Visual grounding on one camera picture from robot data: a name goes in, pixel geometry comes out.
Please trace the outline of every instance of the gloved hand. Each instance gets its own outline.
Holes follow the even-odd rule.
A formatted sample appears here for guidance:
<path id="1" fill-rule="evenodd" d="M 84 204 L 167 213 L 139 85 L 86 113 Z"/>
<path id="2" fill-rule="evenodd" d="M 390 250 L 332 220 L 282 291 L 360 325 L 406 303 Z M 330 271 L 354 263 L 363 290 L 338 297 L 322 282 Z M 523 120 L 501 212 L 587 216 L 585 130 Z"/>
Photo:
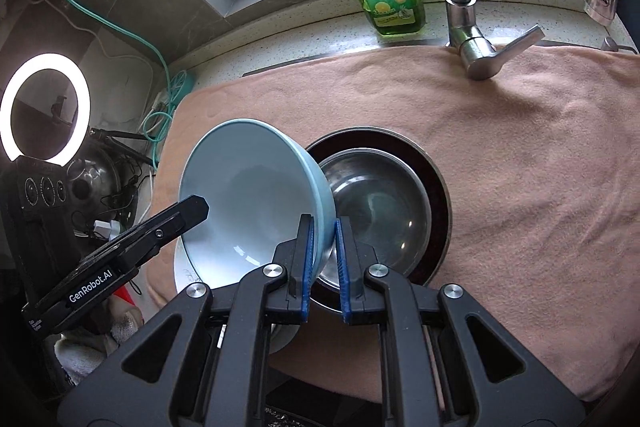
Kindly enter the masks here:
<path id="1" fill-rule="evenodd" d="M 110 333 L 94 335 L 76 328 L 65 331 L 54 346 L 58 362 L 75 385 L 144 324 L 140 309 L 120 297 L 111 295 L 107 306 L 113 318 Z"/>

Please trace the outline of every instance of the blue gripper pad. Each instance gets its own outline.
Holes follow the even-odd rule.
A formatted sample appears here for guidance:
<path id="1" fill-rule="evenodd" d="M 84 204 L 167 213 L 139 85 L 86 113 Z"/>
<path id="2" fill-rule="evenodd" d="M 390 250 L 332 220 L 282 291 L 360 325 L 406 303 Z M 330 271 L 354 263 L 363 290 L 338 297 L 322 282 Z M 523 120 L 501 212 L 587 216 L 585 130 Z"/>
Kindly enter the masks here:
<path id="1" fill-rule="evenodd" d="M 349 323 L 351 320 L 351 288 L 349 280 L 349 269 L 347 268 L 347 257 L 344 253 L 344 237 L 342 236 L 342 224 L 340 219 L 335 221 L 335 252 L 338 262 L 338 282 L 340 283 L 340 307 L 342 309 L 342 320 Z"/>
<path id="2" fill-rule="evenodd" d="M 306 237 L 305 251 L 305 271 L 302 276 L 302 319 L 306 322 L 309 316 L 309 304 L 311 301 L 311 275 L 314 269 L 314 232 L 315 232 L 313 216 L 309 220 L 309 233 Z"/>

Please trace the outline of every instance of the chrome faucet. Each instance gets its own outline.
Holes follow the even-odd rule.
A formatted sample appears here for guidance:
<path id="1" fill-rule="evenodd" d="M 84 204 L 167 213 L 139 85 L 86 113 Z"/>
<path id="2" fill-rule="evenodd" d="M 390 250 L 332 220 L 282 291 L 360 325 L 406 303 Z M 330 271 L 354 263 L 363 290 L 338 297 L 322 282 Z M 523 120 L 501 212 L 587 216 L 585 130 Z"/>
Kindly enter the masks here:
<path id="1" fill-rule="evenodd" d="M 466 75 L 486 80 L 498 73 L 513 57 L 534 45 L 545 34 L 539 25 L 497 51 L 476 25 L 476 0 L 445 0 L 449 22 L 449 44 L 458 49 Z"/>

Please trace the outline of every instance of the metal bolt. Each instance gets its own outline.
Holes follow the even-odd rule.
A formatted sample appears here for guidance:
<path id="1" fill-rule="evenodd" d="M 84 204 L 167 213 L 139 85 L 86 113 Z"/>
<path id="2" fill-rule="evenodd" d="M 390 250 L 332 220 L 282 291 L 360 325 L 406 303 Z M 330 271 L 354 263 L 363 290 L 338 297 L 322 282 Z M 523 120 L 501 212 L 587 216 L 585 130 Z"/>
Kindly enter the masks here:
<path id="1" fill-rule="evenodd" d="M 193 299 L 202 297 L 207 292 L 207 287 L 201 282 L 194 282 L 187 286 L 187 295 Z"/>
<path id="2" fill-rule="evenodd" d="M 465 291 L 457 284 L 447 284 L 444 286 L 444 295 L 450 299 L 460 299 Z"/>
<path id="3" fill-rule="evenodd" d="M 262 268 L 262 273 L 264 273 L 267 277 L 277 277 L 283 272 L 282 266 L 279 264 L 268 264 L 264 268 Z"/>
<path id="4" fill-rule="evenodd" d="M 389 273 L 389 269 L 383 264 L 372 264 L 369 266 L 369 274 L 372 277 L 384 277 Z"/>

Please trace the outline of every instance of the pink cloth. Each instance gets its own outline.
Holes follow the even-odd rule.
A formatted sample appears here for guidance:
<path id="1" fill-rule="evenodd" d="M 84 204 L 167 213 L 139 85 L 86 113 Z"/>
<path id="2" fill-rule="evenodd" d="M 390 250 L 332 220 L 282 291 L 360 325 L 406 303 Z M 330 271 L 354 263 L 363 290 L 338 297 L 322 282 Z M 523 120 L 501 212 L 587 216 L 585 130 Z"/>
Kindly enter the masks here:
<path id="1" fill-rule="evenodd" d="M 464 286 L 583 399 L 603 394 L 640 340 L 640 58 L 531 48 L 493 79 L 450 49 L 407 46 L 322 58 L 212 86 L 178 108 L 153 212 L 177 198 L 196 142 L 231 118 L 266 121 L 306 146 L 354 125 L 392 129 L 433 158 L 453 230 L 434 279 Z M 148 263 L 162 305 L 173 249 Z M 271 365 L 380 400 L 376 330 L 313 309 Z"/>

